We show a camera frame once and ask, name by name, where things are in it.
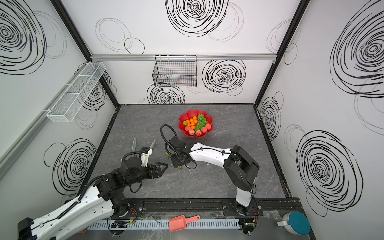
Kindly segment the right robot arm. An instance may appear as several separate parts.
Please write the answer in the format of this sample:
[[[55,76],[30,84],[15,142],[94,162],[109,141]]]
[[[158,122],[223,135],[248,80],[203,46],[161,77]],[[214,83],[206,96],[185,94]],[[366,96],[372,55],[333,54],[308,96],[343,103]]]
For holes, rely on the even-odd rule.
[[[260,166],[242,147],[235,145],[231,149],[220,149],[201,143],[187,144],[173,137],[165,141],[165,150],[175,168],[198,162],[223,168],[237,188],[237,211],[245,216],[252,210],[251,201],[256,194],[255,180]]]

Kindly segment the peach bottom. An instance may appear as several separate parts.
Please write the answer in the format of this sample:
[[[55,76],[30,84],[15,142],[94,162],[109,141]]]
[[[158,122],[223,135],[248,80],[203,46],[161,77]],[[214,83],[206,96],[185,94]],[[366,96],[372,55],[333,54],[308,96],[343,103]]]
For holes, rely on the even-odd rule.
[[[199,136],[202,135],[202,132],[201,132],[200,130],[197,130],[196,133],[195,133],[195,135],[196,135],[197,137],[199,137]]]

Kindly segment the red flower fruit bowl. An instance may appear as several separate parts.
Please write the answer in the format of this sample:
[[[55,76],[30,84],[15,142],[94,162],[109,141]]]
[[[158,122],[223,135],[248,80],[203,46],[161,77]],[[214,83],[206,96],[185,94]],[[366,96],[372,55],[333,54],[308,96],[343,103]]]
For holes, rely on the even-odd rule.
[[[210,130],[208,130],[206,133],[202,133],[201,136],[197,137],[195,134],[193,136],[189,135],[189,132],[185,131],[185,126],[183,125],[183,122],[184,121],[187,121],[187,120],[190,120],[191,118],[193,118],[193,116],[198,116],[200,114],[203,114],[207,121],[208,121],[208,124],[211,124],[212,125],[212,128]],[[179,129],[187,136],[187,137],[197,137],[197,138],[203,138],[205,137],[208,133],[210,133],[214,126],[213,126],[213,118],[211,116],[209,116],[205,111],[202,111],[202,110],[189,110],[186,114],[183,114],[180,116],[179,118],[179,125],[178,125]]]

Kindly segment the green grape bunch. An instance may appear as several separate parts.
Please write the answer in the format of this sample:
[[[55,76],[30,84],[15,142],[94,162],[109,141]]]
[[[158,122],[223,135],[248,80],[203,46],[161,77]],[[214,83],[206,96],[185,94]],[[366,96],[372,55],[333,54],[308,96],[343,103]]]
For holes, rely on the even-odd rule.
[[[203,114],[197,116],[198,123],[195,124],[196,130],[201,130],[208,123],[206,117]]]

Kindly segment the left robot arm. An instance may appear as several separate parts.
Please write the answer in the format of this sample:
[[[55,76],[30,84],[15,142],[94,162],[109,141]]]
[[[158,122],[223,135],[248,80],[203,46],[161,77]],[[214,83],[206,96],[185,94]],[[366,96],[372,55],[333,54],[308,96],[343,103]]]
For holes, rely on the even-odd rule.
[[[93,223],[123,217],[133,209],[124,189],[144,180],[160,178],[168,164],[156,162],[146,167],[141,159],[129,158],[108,174],[93,178],[84,191],[58,209],[37,219],[18,223],[19,240],[66,240]]]

